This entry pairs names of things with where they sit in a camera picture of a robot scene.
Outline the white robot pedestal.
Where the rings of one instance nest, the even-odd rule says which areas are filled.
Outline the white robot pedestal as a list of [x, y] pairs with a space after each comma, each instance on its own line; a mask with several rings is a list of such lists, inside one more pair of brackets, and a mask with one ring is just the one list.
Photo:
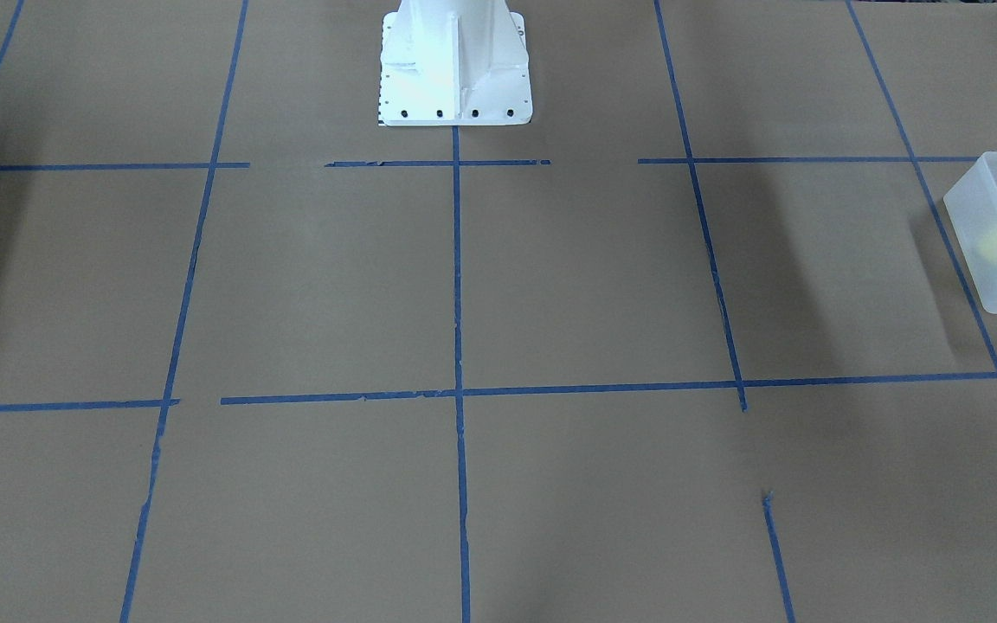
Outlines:
[[381, 24], [377, 122], [507, 126], [533, 119], [524, 16], [506, 1], [402, 1]]

